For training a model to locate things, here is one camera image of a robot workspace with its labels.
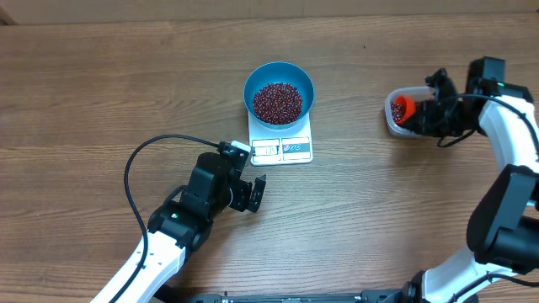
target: wooden table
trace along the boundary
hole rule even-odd
[[[507,60],[539,99],[536,13],[231,20],[0,28],[0,301],[85,302],[140,230],[123,190],[131,152],[180,133],[247,141],[243,84],[268,61],[315,83],[314,161],[267,173],[256,215],[226,211],[169,284],[191,293],[343,293],[400,288],[465,245],[496,178],[488,139],[449,149],[387,133],[396,88],[446,67]],[[148,147],[131,170],[145,221],[187,183],[202,145]],[[539,279],[531,274],[526,279]],[[535,302],[507,282],[482,302]]]

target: blue bowl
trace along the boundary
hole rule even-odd
[[[289,124],[273,125],[260,120],[253,110],[254,95],[268,84],[284,83],[297,88],[303,99],[302,114],[300,117]],[[296,125],[301,119],[309,113],[314,105],[314,86],[311,78],[298,66],[288,62],[271,62],[262,65],[254,70],[251,76],[245,82],[243,89],[243,101],[248,112],[263,126],[274,130],[284,130]]]

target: white kitchen scale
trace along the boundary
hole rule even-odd
[[[254,166],[310,163],[312,161],[311,121],[309,114],[295,125],[274,130],[261,125],[248,114],[249,145]]]

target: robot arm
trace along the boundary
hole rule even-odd
[[[116,302],[148,302],[208,239],[213,219],[227,206],[242,212],[258,210],[264,194],[265,175],[256,178],[254,187],[240,180],[251,147],[236,141],[232,144],[221,142],[218,151],[218,154],[201,154],[189,184],[173,191],[152,214],[148,222],[144,265]],[[173,201],[179,194],[179,201]],[[136,270],[143,248],[141,240],[93,303],[112,301]]]
[[[135,271],[143,248],[144,243],[141,240],[124,266],[92,300],[93,303],[110,302]],[[148,232],[148,252],[144,268],[117,302],[148,302],[159,287],[176,274],[185,262],[185,247],[180,248],[174,238],[160,231]]]
[[[503,83],[501,60],[474,61],[463,96],[494,97],[524,114],[533,130],[492,100],[464,97],[458,104],[437,103],[441,99],[458,102],[451,98],[456,92],[443,70],[428,77],[429,82],[435,88],[435,100],[424,101],[407,126],[419,134],[442,138],[460,136],[470,128],[479,130],[494,149],[499,177],[468,222],[467,247],[437,268],[416,274],[404,285],[400,302],[462,303],[498,280],[496,274],[511,277],[539,267],[539,221],[523,216],[526,206],[534,205],[538,198],[534,136],[539,130],[530,94],[526,88]]]

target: red bean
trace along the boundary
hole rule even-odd
[[[268,84],[254,95],[253,110],[263,122],[284,125],[302,115],[303,99],[290,84]]]
[[[404,116],[404,107],[401,104],[391,103],[393,121],[398,122]]]

